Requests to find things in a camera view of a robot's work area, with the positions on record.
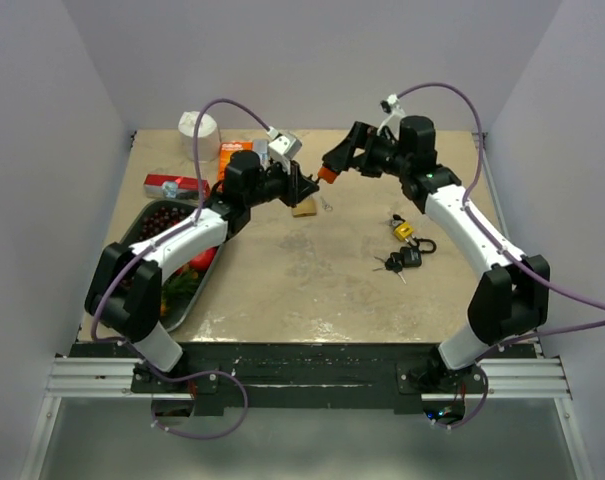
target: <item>table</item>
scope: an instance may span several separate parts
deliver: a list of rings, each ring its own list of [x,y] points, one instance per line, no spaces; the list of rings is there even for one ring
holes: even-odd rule
[[[304,147],[302,171],[317,173],[322,155],[344,130],[294,130]],[[227,130],[223,140],[261,138],[258,130]],[[468,132],[438,132],[440,163],[468,185],[477,161]],[[202,165],[214,183],[217,162]],[[142,183],[148,173],[195,176],[173,130],[140,130],[113,212],[105,245],[120,240],[150,201]],[[326,212],[319,195],[333,206]],[[342,174],[316,194],[318,214],[293,218],[279,201],[256,207],[252,220],[226,246],[208,285],[187,320],[173,332],[178,341],[246,342],[439,342],[466,322],[477,279],[444,232],[401,193],[396,178]],[[484,179],[473,200],[497,226]],[[385,222],[398,213],[438,250],[423,266],[405,270],[407,285],[390,272],[373,272],[401,244]],[[79,340],[90,340],[85,316]],[[100,327],[99,335],[108,329]]]

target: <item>white paper roll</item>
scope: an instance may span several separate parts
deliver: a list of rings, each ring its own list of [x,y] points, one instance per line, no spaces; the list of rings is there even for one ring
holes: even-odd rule
[[[184,153],[193,160],[193,128],[199,112],[184,112],[178,123]],[[208,114],[204,114],[198,130],[198,156],[201,162],[217,160],[220,154],[220,130]]]

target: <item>red and white box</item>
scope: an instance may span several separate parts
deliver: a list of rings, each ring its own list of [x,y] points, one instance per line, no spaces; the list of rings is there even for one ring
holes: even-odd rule
[[[144,193],[151,198],[167,198],[163,186],[167,182],[175,182],[178,186],[177,195],[173,198],[179,200],[197,199],[198,198],[198,180],[193,177],[181,177],[178,175],[159,175],[150,173],[144,180]],[[202,180],[204,187],[204,198],[206,199],[211,193],[209,182]]]

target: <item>orange box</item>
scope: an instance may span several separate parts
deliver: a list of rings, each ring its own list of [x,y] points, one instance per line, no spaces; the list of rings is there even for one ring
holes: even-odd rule
[[[231,161],[231,155],[239,150],[252,150],[253,142],[223,142],[220,145],[220,163],[218,164],[218,182],[224,179],[224,169]]]

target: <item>red fruit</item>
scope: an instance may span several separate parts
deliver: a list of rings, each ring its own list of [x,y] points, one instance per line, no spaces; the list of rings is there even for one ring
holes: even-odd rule
[[[203,251],[189,261],[189,266],[199,271],[206,270],[211,266],[217,251],[217,247],[209,248],[208,250]]]

